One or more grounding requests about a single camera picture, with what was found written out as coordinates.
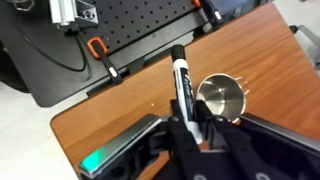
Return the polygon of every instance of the metal cup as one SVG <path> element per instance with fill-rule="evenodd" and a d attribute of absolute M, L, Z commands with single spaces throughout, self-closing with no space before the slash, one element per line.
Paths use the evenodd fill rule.
<path fill-rule="evenodd" d="M 221 115 L 232 122 L 244 113 L 246 108 L 246 95 L 242 77 L 233 78 L 227 74 L 213 74 L 205 78 L 198 87 L 197 100 L 203 100 L 212 114 Z"/>

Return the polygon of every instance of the wooden table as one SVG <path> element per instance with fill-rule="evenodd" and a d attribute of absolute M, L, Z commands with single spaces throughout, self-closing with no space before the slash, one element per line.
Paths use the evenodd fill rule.
<path fill-rule="evenodd" d="M 249 82 L 246 111 L 320 140 L 320 79 L 273 4 L 186 47 L 194 90 L 213 73 Z M 147 113 L 169 114 L 170 57 L 57 115 L 51 126 L 76 172 L 79 162 Z M 166 162 L 161 157 L 141 179 Z"/>

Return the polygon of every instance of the black pegboard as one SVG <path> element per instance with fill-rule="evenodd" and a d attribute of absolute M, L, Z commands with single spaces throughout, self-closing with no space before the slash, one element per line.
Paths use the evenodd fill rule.
<path fill-rule="evenodd" d="M 86 0 L 96 6 L 99 25 L 82 30 L 99 36 L 112 54 L 195 10 L 191 0 Z"/>

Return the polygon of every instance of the marker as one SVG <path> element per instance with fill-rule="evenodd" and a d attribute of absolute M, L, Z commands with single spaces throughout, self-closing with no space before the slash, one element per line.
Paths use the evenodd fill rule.
<path fill-rule="evenodd" d="M 171 48 L 173 71 L 176 84 L 177 99 L 187 129 L 192 133 L 197 144 L 202 142 L 202 135 L 198 123 L 194 120 L 194 98 L 188 63 L 184 46 L 174 45 Z"/>

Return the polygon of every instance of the green light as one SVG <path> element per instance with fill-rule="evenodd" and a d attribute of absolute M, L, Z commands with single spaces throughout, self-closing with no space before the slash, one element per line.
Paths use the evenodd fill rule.
<path fill-rule="evenodd" d="M 101 162 L 103 161 L 105 155 L 105 150 L 98 149 L 97 151 L 93 152 L 88 157 L 86 157 L 82 161 L 81 166 L 85 168 L 87 171 L 95 170 L 99 165 L 101 165 Z"/>

